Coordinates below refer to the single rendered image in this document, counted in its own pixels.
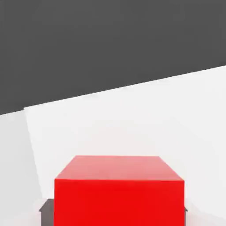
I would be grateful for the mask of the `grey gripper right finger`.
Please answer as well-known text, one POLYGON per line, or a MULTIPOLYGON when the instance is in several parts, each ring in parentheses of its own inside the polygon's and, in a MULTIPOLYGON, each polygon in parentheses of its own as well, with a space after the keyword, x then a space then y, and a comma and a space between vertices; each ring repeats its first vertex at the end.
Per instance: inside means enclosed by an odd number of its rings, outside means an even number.
POLYGON ((192 212, 185 207, 185 226, 192 226, 192 212))

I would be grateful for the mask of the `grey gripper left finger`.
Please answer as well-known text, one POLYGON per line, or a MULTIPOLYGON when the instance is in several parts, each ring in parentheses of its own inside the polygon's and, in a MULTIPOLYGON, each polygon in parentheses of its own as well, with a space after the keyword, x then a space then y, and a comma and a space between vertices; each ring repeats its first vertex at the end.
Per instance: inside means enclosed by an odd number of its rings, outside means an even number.
POLYGON ((42 198, 35 203, 34 226, 54 226, 54 199, 42 198))

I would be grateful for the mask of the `small red cube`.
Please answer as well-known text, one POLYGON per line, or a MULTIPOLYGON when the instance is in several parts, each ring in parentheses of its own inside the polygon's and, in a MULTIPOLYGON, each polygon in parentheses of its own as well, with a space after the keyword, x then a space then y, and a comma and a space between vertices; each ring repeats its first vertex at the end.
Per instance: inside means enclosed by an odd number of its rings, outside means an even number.
POLYGON ((158 156, 76 156, 54 180, 54 226, 185 226, 185 182, 158 156))

